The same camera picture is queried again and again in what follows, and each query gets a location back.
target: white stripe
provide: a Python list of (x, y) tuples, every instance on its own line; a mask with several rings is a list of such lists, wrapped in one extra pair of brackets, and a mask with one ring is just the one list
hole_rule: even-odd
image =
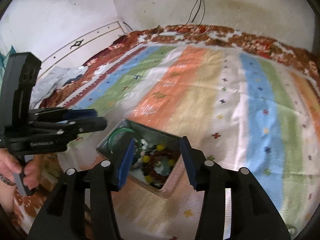
[(118, 60), (116, 60), (115, 62), (111, 63), (111, 64), (106, 64), (103, 66), (99, 67), (99, 70), (101, 72), (99, 72), (99, 74), (95, 75), (87, 84), (81, 86), (80, 88), (78, 88), (75, 92), (73, 92), (70, 96), (68, 96), (62, 103), (60, 103), (58, 106), (64, 106), (67, 102), (69, 102), (72, 98), (74, 98), (75, 96), (81, 94), (82, 91), (84, 91), (87, 87), (89, 87), (90, 85), (92, 85), (94, 82), (96, 82), (98, 80), (98, 78), (103, 75), (105, 72), (107, 72), (110, 68), (112, 68), (115, 64), (119, 63), (121, 60), (123, 60), (125, 57), (129, 56), (130, 54), (132, 54), (133, 52), (135, 52), (136, 50), (140, 49), (141, 47), (144, 47), (145, 45), (138, 45), (135, 48), (129, 50), (128, 52), (126, 52), (122, 57), (120, 57)]
[(61, 153), (59, 161), (64, 161), (63, 167), (90, 166), (97, 157), (97, 145), (123, 118), (130, 114), (146, 93), (161, 80), (168, 67), (178, 59), (185, 48), (186, 46), (172, 50), (157, 67), (150, 69), (144, 80), (137, 84), (124, 99), (118, 102), (113, 110), (105, 115), (105, 118), (108, 120), (108, 127), (104, 131), (89, 135), (88, 138), (76, 147), (68, 149), (65, 153)]

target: bed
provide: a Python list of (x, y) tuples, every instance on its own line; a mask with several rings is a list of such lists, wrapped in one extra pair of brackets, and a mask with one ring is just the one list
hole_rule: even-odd
[[(167, 26), (131, 32), (90, 58), (85, 74), (41, 107), (94, 108), (103, 132), (83, 135), (66, 153), (46, 155), (34, 196), (15, 194), (14, 224), (28, 233), (59, 174), (104, 159), (96, 146), (123, 118), (187, 136), (223, 168), (248, 167), (281, 213), (292, 238), (319, 202), (320, 77), (316, 58), (272, 38), (222, 26)], [(129, 180), (113, 194), (123, 239), (194, 239), (203, 193), (184, 173), (160, 198)], [(227, 192), (225, 238), (230, 230)], [(90, 237), (90, 215), (86, 216)]]

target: black plastic bracket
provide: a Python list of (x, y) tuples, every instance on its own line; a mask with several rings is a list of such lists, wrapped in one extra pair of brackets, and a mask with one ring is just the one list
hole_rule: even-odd
[[(26, 155), (67, 150), (78, 134), (104, 130), (107, 121), (93, 109), (71, 110), (63, 107), (29, 111), (31, 93), (41, 61), (31, 53), (10, 56), (0, 94), (0, 148), (7, 148), (22, 167)], [(25, 174), (14, 174), (19, 193), (34, 194), (23, 184)]]
[(223, 240), (226, 188), (231, 189), (232, 205), (228, 240), (291, 239), (278, 210), (247, 168), (223, 169), (193, 149), (187, 137), (181, 138), (180, 149), (190, 184), (205, 191), (196, 240)]

